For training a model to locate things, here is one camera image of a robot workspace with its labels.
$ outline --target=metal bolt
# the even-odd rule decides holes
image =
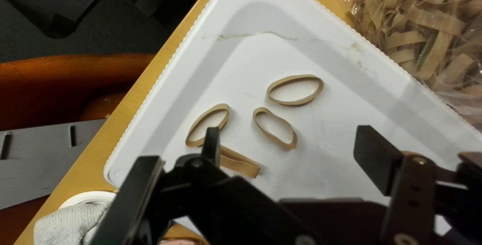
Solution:
[[[418,245],[418,241],[412,238],[411,235],[405,233],[398,233],[393,236],[393,241],[396,245]]]
[[[316,242],[309,235],[299,235],[294,240],[294,245],[316,245]]]
[[[427,160],[424,159],[423,157],[415,157],[415,158],[413,158],[413,160],[415,160],[420,165],[423,165],[427,162]]]
[[[191,166],[193,166],[194,168],[199,168],[202,165],[203,165],[203,161],[200,159],[195,159],[191,161]]]

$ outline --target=plastic bag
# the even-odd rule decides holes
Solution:
[[[482,123],[482,0],[340,1],[368,41]]]

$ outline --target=pile of rubber bands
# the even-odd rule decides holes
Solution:
[[[482,0],[341,0],[355,29],[469,123],[482,123]]]

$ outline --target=wooden table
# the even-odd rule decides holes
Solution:
[[[346,11],[338,0],[318,1],[338,17],[349,23]],[[131,122],[134,114],[136,114],[144,98],[152,88],[152,85],[158,79],[162,70],[164,70],[164,67],[167,65],[171,56],[186,36],[207,2],[208,0],[198,0],[192,7],[191,11],[186,15],[181,24],[179,24],[171,37],[160,49],[159,53],[157,53],[144,73],[139,77],[132,89],[125,96],[124,100],[119,104],[107,122],[105,122],[104,126],[94,137],[92,142],[90,142],[89,146],[81,154],[52,195],[25,228],[23,233],[17,239],[17,242],[15,243],[16,245],[32,244],[33,227],[35,222],[42,216],[58,209],[65,200],[73,195],[88,190],[115,190],[115,188],[104,180],[103,168],[105,161],[107,161],[107,158],[112,153],[112,150],[127,128],[127,125]],[[188,230],[182,227],[177,227],[170,231],[169,235],[187,236],[189,234]]]

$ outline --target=white plastic tray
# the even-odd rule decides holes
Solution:
[[[294,74],[318,75],[323,93],[298,108],[265,99],[271,82]],[[107,161],[106,180],[119,188],[140,155],[161,155],[170,170],[194,151],[184,144],[191,124],[218,103],[233,111],[222,144],[263,165],[251,183],[273,199],[386,202],[353,159],[357,125],[441,166],[482,149],[477,130],[316,0],[210,0]],[[260,136],[260,106],[293,125],[296,149]]]

